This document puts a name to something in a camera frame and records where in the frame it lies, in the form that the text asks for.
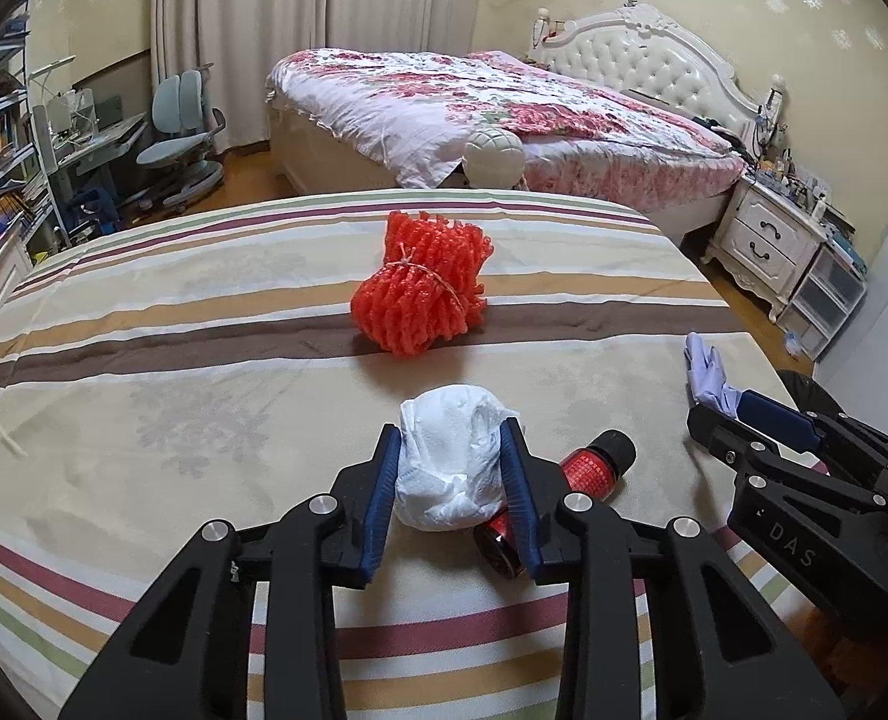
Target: bedpost ball finial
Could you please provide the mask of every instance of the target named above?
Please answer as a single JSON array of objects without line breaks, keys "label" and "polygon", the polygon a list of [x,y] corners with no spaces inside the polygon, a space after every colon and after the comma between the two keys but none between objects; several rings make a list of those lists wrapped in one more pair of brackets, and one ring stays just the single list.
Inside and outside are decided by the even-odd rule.
[{"label": "bedpost ball finial", "polygon": [[462,163],[474,189],[512,189],[524,175],[524,145],[513,132],[483,127],[468,140]]}]

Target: bed frame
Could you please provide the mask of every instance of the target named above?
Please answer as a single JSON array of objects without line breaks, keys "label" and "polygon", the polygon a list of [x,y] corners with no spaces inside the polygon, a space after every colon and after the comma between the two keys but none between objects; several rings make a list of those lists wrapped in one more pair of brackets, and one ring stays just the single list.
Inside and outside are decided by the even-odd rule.
[{"label": "bed frame", "polygon": [[[734,68],[700,37],[647,4],[569,20],[551,33],[548,11],[539,12],[543,37],[529,59],[554,73],[608,86],[687,117],[717,119],[750,146],[758,104],[735,83]],[[391,189],[394,176],[338,141],[329,129],[276,93],[268,96],[272,160],[302,194]],[[445,186],[467,186],[453,175]],[[671,240],[714,223],[730,191],[650,215]]]}]

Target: red bottle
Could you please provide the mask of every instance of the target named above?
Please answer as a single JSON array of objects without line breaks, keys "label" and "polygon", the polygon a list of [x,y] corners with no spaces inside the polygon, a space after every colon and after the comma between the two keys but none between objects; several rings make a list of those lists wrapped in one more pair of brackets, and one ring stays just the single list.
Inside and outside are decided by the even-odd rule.
[{"label": "red bottle", "polygon": [[[618,480],[636,458],[634,442],[619,430],[608,430],[568,455],[561,463],[561,470],[571,490],[601,500],[613,493]],[[507,509],[501,509],[488,522],[474,528],[474,541],[481,555],[505,579],[513,579],[523,570]]]}]

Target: curtain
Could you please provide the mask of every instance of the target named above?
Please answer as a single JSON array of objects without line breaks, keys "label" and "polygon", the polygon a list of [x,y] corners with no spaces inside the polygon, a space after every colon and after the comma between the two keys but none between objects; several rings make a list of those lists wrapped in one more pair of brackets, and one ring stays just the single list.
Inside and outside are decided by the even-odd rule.
[{"label": "curtain", "polygon": [[208,80],[227,129],[219,151],[268,138],[265,79],[308,47],[465,53],[478,0],[152,0],[155,83],[214,63]]}]

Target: bookshelf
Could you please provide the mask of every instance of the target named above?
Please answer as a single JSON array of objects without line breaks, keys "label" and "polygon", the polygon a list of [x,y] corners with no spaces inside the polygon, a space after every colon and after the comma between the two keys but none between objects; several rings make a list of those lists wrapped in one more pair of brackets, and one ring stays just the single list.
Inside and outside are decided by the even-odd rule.
[{"label": "bookshelf", "polygon": [[[20,217],[20,240],[35,254],[53,250],[55,241],[66,245],[67,235],[42,171],[31,122],[25,50],[28,3],[18,0],[0,27],[0,217]],[[20,57],[19,63],[12,61],[15,57]],[[36,237],[44,227],[49,234]]]}]

